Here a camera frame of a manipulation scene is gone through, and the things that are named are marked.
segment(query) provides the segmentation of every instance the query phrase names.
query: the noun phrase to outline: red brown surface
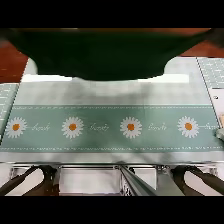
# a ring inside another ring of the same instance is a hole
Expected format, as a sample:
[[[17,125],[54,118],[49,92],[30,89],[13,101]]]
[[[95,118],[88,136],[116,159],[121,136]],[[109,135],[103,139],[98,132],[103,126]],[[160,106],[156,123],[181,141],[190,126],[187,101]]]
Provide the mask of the red brown surface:
[[[185,35],[193,35],[209,28],[142,28],[147,31],[177,32]],[[181,56],[217,57],[224,58],[224,50],[221,50],[205,41],[184,52]],[[23,55],[9,42],[0,46],[0,83],[20,82],[26,66],[27,56]]]

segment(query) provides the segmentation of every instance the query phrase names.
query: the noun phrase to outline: flower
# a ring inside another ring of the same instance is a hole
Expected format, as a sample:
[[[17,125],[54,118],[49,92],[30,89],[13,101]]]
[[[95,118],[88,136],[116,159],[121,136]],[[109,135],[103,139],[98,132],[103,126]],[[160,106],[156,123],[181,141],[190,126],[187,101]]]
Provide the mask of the flower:
[[[63,122],[63,135],[66,135],[66,138],[75,138],[82,134],[81,131],[83,130],[83,126],[83,121],[78,117],[69,117],[65,122]]]
[[[120,131],[123,131],[123,135],[125,135],[126,138],[135,138],[141,134],[142,130],[140,121],[134,117],[126,117],[126,119],[123,119],[120,127]]]
[[[194,118],[182,117],[179,119],[177,127],[179,131],[182,131],[182,135],[189,138],[194,138],[199,133],[199,127]]]
[[[15,117],[8,122],[5,131],[6,135],[8,135],[8,138],[17,138],[23,134],[23,131],[25,131],[26,128],[26,121],[21,117]]]

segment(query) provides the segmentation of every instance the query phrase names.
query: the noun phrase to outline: orange flower center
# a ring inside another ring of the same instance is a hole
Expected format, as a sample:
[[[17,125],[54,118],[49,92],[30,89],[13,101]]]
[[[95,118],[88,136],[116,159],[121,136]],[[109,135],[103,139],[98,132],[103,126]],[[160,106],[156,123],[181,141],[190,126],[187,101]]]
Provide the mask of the orange flower center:
[[[192,129],[192,124],[190,124],[190,123],[186,123],[186,124],[185,124],[185,128],[186,128],[188,131],[190,131],[190,130]]]
[[[70,129],[71,131],[74,131],[76,128],[77,128],[76,124],[70,124],[70,125],[69,125],[69,129]]]
[[[12,126],[13,131],[17,131],[17,130],[19,130],[19,128],[20,128],[20,125],[19,124],[14,124]]]
[[[133,124],[128,124],[128,130],[133,131],[135,129],[135,126]]]

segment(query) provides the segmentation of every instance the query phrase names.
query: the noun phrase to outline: dark green fabric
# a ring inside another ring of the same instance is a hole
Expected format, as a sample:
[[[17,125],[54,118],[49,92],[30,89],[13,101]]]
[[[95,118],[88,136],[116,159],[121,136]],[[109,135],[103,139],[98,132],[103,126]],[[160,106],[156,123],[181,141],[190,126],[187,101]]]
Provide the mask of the dark green fabric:
[[[39,75],[110,81],[162,75],[166,63],[203,41],[155,32],[19,32],[9,38],[32,58]]]

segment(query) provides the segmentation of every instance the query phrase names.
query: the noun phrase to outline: daisy print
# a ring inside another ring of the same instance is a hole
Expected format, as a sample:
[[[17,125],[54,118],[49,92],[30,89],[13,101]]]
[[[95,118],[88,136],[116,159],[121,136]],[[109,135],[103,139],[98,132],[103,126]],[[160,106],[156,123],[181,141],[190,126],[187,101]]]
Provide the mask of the daisy print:
[[[140,121],[134,117],[126,117],[120,125],[120,131],[126,138],[135,138],[141,134],[142,125]]]
[[[179,119],[177,127],[179,128],[178,130],[182,132],[182,135],[188,138],[194,138],[199,133],[199,127],[194,118],[182,117]]]
[[[23,131],[25,131],[26,128],[27,125],[25,119],[15,117],[8,122],[5,131],[8,138],[17,138],[23,134]]]
[[[78,117],[69,117],[65,122],[63,122],[63,135],[65,135],[66,138],[75,138],[82,134],[83,126],[83,121]]]

